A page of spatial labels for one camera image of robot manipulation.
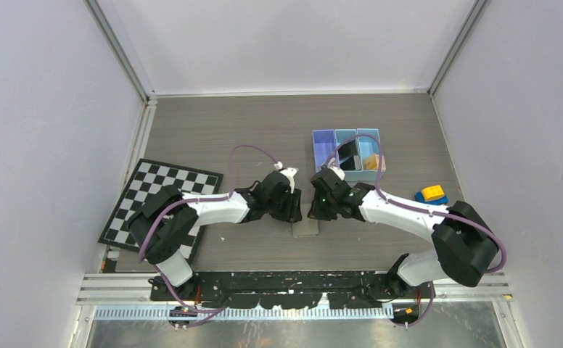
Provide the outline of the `grey blue card holder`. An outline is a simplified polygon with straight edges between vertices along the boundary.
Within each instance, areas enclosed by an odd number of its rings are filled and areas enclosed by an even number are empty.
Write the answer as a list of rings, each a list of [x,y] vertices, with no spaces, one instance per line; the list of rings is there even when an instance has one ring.
[[[319,235],[319,222],[308,217],[310,204],[300,204],[302,220],[292,224],[292,236],[294,238],[316,237]]]

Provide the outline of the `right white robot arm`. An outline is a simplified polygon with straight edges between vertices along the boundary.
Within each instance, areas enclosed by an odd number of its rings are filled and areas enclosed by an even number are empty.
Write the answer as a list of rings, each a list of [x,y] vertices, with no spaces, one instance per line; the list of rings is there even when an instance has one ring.
[[[428,252],[401,255],[385,273],[384,282],[397,297],[407,297],[417,286],[444,278],[475,287],[504,253],[485,221],[466,202],[437,206],[402,199],[367,183],[351,186],[330,167],[317,172],[311,185],[310,218],[342,217],[389,225],[432,244]]]

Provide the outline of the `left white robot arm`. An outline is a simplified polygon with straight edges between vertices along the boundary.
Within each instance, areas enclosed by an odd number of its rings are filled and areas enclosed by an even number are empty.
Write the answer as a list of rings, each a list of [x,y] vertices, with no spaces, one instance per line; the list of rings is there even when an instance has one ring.
[[[124,226],[139,246],[139,257],[168,280],[177,299],[190,299],[197,285],[180,248],[189,233],[217,223],[249,223],[270,215],[286,223],[301,221],[301,190],[295,186],[297,169],[269,173],[248,188],[227,194],[194,195],[176,186],[163,186],[148,198]]]

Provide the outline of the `black card in tray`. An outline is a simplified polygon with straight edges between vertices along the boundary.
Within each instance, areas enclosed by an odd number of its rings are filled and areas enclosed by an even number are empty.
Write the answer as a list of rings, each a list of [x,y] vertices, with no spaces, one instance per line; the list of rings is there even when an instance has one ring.
[[[358,171],[362,169],[358,143],[355,139],[343,144],[338,150],[340,168],[344,171]]]

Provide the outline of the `orange card stack in tray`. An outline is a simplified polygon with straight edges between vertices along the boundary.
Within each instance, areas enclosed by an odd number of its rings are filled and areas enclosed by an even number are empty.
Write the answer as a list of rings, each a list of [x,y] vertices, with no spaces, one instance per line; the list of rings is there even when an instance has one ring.
[[[362,169],[386,171],[385,158],[377,153],[370,154],[362,159]]]

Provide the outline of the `blue three-compartment tray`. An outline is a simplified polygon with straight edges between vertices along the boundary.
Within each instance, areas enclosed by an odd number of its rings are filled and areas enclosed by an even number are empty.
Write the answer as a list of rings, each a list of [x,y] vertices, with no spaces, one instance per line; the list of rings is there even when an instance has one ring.
[[[320,129],[312,131],[315,173],[325,164],[340,166],[348,182],[371,182],[377,178],[377,166],[386,171],[385,161],[379,159],[377,128]]]

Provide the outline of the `yellow blue toy block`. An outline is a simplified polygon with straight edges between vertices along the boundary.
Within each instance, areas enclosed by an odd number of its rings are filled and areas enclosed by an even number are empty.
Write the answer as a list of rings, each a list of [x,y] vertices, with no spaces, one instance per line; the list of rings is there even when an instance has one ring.
[[[428,186],[418,191],[414,195],[417,202],[431,204],[431,205],[444,205],[449,202],[441,185]]]

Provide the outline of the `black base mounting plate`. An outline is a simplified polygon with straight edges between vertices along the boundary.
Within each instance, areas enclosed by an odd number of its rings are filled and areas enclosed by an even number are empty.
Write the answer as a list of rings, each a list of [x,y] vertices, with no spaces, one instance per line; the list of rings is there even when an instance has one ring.
[[[312,309],[324,299],[335,310],[369,309],[394,300],[408,300],[415,305],[431,296],[426,284],[397,289],[385,273],[371,270],[201,271],[174,289],[169,289],[159,275],[151,278],[149,284],[150,298],[155,302],[195,300],[207,310]]]

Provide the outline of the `black white checkerboard mat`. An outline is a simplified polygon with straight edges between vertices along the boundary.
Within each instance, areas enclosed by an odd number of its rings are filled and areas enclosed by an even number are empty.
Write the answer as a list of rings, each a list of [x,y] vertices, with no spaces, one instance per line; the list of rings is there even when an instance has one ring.
[[[141,159],[128,178],[98,242],[137,252],[139,245],[126,229],[125,223],[146,199],[157,194],[164,186],[174,186],[183,193],[193,195],[216,194],[222,180],[221,173]]]

